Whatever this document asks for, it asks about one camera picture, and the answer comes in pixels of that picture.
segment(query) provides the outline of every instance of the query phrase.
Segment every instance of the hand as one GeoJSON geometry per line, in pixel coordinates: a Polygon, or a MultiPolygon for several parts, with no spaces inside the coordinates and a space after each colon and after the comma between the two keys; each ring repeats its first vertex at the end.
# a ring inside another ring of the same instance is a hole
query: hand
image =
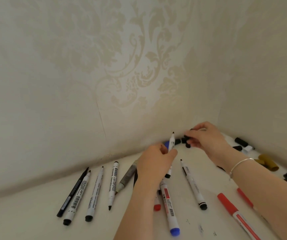
{"type": "Polygon", "coordinates": [[[222,158],[222,155],[231,146],[226,142],[224,136],[216,126],[210,122],[203,122],[184,134],[190,137],[187,141],[188,144],[204,150],[214,164],[226,168],[225,162],[219,160],[219,158],[222,158]]]}
{"type": "Polygon", "coordinates": [[[138,160],[138,180],[144,180],[146,184],[152,184],[157,190],[157,186],[168,172],[177,154],[176,149],[172,149],[168,153],[168,149],[162,143],[151,145],[138,160]]]}

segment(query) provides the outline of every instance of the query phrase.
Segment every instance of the right hand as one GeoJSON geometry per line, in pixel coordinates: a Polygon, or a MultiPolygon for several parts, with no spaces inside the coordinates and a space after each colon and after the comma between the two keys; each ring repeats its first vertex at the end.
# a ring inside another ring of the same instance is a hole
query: right hand
{"type": "Polygon", "coordinates": [[[225,162],[219,158],[222,158],[222,155],[229,150],[231,146],[226,142],[224,136],[216,126],[210,122],[203,122],[191,130],[186,131],[184,134],[190,137],[187,141],[188,144],[204,150],[214,164],[226,168],[225,162]]]}

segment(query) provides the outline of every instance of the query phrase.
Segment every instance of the gray marker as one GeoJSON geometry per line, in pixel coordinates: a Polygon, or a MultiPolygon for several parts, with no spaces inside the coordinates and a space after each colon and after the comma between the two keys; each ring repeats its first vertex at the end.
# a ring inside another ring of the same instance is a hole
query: gray marker
{"type": "Polygon", "coordinates": [[[133,164],[130,166],[130,168],[128,169],[128,171],[125,173],[125,175],[123,176],[123,178],[120,180],[118,186],[117,186],[117,189],[116,189],[116,192],[115,192],[115,195],[117,193],[119,193],[121,190],[123,190],[125,188],[125,186],[127,185],[127,183],[130,181],[132,175],[134,174],[134,172],[136,171],[137,169],[137,161],[134,161],[133,164]]]}

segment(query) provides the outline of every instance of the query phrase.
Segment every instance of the wallpaper pattern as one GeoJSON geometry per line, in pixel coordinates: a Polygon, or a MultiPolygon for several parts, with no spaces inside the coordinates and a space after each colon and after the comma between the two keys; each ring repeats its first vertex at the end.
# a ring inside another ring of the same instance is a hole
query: wallpaper pattern
{"type": "Polygon", "coordinates": [[[0,0],[0,189],[217,123],[253,0],[0,0]]]}

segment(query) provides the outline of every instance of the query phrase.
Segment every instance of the left hand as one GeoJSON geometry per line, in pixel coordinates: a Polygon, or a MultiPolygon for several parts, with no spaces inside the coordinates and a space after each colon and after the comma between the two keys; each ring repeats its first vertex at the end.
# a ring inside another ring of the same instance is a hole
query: left hand
{"type": "Polygon", "coordinates": [[[157,188],[177,154],[176,149],[172,149],[168,153],[168,149],[162,143],[151,145],[138,160],[138,180],[144,180],[157,188]]]}

